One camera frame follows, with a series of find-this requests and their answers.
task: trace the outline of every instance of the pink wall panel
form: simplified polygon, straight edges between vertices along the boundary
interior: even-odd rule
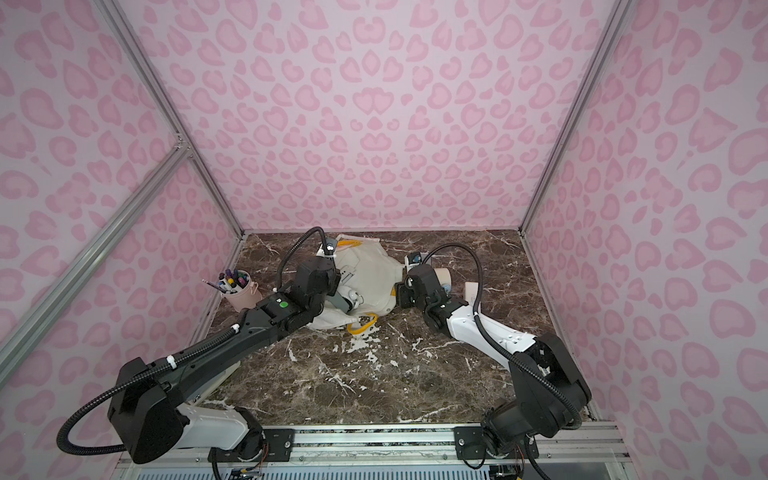
[[[199,177],[182,165],[146,213],[0,392],[0,477],[108,475],[117,458],[56,448],[66,417],[114,385],[120,367],[184,348],[203,315],[234,238]],[[119,438],[106,406],[71,435],[81,445]]]
[[[259,230],[518,226],[612,5],[122,2]]]
[[[767,5],[641,2],[529,235],[643,478],[768,475]]]
[[[87,0],[0,7],[0,345],[173,141]]]

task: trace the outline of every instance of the pen holder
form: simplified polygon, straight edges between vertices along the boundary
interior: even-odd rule
[[[229,300],[232,307],[237,311],[240,312],[244,308],[254,308],[257,303],[261,301],[263,298],[261,295],[261,292],[259,292],[259,284],[254,282],[251,278],[250,274],[246,272],[245,270],[238,270],[238,272],[245,273],[248,278],[250,278],[250,282],[243,288],[240,292],[237,293],[229,293],[227,295],[224,295],[221,293],[220,295],[223,298],[226,298]]]

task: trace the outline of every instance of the white arm segment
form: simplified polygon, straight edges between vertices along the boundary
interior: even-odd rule
[[[234,410],[205,409],[186,403],[176,407],[176,410],[190,422],[184,426],[184,433],[174,445],[175,449],[217,447],[231,450],[248,433],[246,420]]]
[[[523,333],[509,326],[502,325],[482,313],[480,314],[480,321],[496,343],[510,353],[524,352],[535,343],[532,334]],[[453,338],[474,346],[509,370],[509,360],[490,346],[480,335],[480,331],[477,325],[475,325],[475,319],[472,316],[472,306],[462,306],[454,311],[451,318],[448,319],[448,330]]]

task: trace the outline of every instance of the aluminum frame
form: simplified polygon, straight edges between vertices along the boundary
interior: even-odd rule
[[[528,206],[528,209],[523,216],[523,220],[519,227],[519,230],[523,233],[528,231],[528,228],[536,217],[538,208],[541,206],[544,195],[547,193],[547,189],[551,184],[554,173],[562,162],[568,143],[571,141],[581,118],[584,117],[584,111],[589,104],[589,100],[600,82],[600,78],[605,71],[608,61],[619,42],[621,32],[627,25],[627,20],[632,16],[636,4],[637,0],[617,0],[616,3],[614,3],[614,7],[608,16],[608,21],[603,29],[603,33],[598,40],[598,47],[594,50],[594,54],[589,61],[586,73],[584,74],[584,79],[579,84],[574,102],[571,104],[571,109],[568,111],[563,127],[558,133],[558,137],[555,140],[554,148],[552,148],[552,152],[549,155],[544,172],[541,174],[539,182],[536,185],[531,204]]]
[[[19,327],[0,349],[0,389],[43,340],[61,312],[80,293],[179,166],[190,156],[187,144],[179,142],[123,203],[107,225],[72,260],[67,271],[56,280],[45,297],[19,320]]]
[[[115,38],[118,40],[118,43],[120,43],[120,46],[128,56],[134,69],[144,82],[144,86],[147,87],[149,95],[153,98],[155,104],[157,104],[160,113],[170,126],[171,130],[174,131],[180,141],[184,141],[190,145],[195,170],[197,170],[203,184],[213,197],[214,203],[219,207],[219,210],[227,219],[227,222],[234,230],[235,235],[238,237],[242,236],[243,226],[240,224],[230,203],[224,197],[221,189],[219,189],[218,184],[214,180],[214,177],[208,170],[208,167],[203,160],[203,156],[200,154],[200,150],[195,145],[194,139],[184,125],[181,115],[176,109],[173,101],[170,99],[170,95],[165,91],[160,75],[149,61],[133,26],[131,26],[131,23],[125,16],[122,7],[117,0],[92,1],[96,5],[96,8],[101,12],[109,25],[109,28],[112,30],[112,33],[114,33]]]
[[[457,458],[452,429],[478,423],[400,423],[383,425],[272,425],[268,429],[295,429],[289,462],[268,462],[279,471],[297,466],[342,467],[374,465],[464,465]],[[562,430],[553,439],[536,437],[539,463],[606,462],[631,464],[627,446],[615,422],[585,422],[579,430]],[[116,467],[179,469],[207,463],[208,449],[172,450],[159,459],[135,465],[122,454]],[[514,459],[487,458],[487,465],[514,463]],[[220,467],[253,466],[252,462],[221,463]]]

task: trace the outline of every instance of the marble tabletop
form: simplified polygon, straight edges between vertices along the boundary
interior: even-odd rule
[[[554,332],[528,258],[513,230],[352,233],[378,237],[399,262],[412,251],[459,241],[477,251],[485,276],[482,311],[516,329]],[[265,293],[274,286],[294,233],[248,237],[238,268]],[[286,268],[290,278],[317,242],[309,240]],[[451,271],[453,293],[475,280],[475,264],[461,250],[443,250],[434,266]],[[209,335],[231,325],[227,302]],[[477,422],[492,406],[514,397],[509,374],[473,347],[433,333],[415,309],[396,307],[369,331],[302,328],[248,356],[202,406],[244,406],[264,425],[318,423]]]

